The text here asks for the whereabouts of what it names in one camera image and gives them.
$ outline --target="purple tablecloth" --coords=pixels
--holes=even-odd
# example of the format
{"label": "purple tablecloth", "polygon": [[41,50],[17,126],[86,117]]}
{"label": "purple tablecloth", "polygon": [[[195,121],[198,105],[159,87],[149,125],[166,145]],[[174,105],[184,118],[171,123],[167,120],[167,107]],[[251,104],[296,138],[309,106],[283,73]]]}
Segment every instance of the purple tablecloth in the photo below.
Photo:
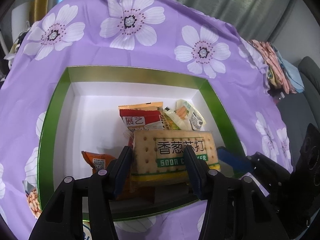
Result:
{"label": "purple tablecloth", "polygon": [[[36,184],[43,117],[67,66],[121,65],[207,78],[248,155],[290,172],[286,128],[266,93],[260,55],[236,29],[174,0],[63,0],[23,41],[0,90],[0,212],[19,240],[36,222],[22,180]],[[117,222],[120,239],[197,239],[205,202]]]}

